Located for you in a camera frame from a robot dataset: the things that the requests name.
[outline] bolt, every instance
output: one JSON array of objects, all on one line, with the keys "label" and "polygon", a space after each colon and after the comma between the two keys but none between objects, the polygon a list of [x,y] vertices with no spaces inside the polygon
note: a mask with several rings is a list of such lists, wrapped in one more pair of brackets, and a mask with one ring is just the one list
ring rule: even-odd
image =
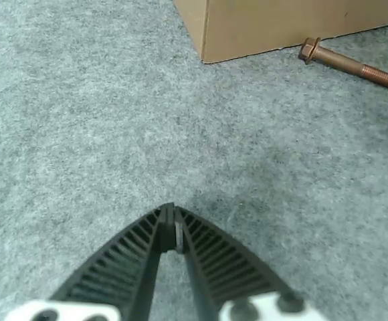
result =
[{"label": "bolt", "polygon": [[230,311],[231,321],[257,321],[260,315],[255,306],[247,299],[234,302]]},{"label": "bolt", "polygon": [[378,85],[388,87],[387,72],[364,65],[347,56],[320,47],[319,43],[320,38],[317,38],[316,41],[312,38],[307,38],[306,42],[304,42],[304,45],[301,47],[300,59],[305,60],[306,64],[309,64],[313,59],[320,60],[336,69],[359,76]]}]

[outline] bolt head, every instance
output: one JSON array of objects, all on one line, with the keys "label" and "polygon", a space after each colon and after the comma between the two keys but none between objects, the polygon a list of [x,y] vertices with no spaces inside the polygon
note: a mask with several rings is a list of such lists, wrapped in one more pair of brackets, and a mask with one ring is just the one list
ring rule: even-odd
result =
[{"label": "bolt head", "polygon": [[315,49],[319,44],[319,39],[314,40],[312,38],[307,38],[304,44],[301,47],[299,57],[308,64],[313,58]]}]

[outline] copper bolt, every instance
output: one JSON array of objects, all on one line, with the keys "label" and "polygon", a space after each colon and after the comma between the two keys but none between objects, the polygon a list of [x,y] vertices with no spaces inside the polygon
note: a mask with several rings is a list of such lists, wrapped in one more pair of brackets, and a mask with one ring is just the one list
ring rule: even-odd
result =
[{"label": "copper bolt", "polygon": [[388,87],[387,72],[364,65],[347,56],[320,47],[319,43],[320,38],[317,38],[316,41],[312,38],[307,38],[304,45],[302,45],[300,58],[305,60],[306,64],[309,64],[312,59],[320,60],[326,65],[330,65],[336,69],[362,77],[378,85]]}]

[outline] carpet floor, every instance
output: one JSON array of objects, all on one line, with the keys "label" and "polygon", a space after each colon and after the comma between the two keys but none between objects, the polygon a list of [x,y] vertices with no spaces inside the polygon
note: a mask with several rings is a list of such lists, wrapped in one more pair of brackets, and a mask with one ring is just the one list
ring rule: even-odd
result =
[{"label": "carpet floor", "polygon": [[[388,71],[388,27],[323,44]],[[388,320],[388,90],[297,53],[205,66],[171,0],[0,0],[0,320],[170,201]],[[151,320],[197,320],[174,253]]]}]

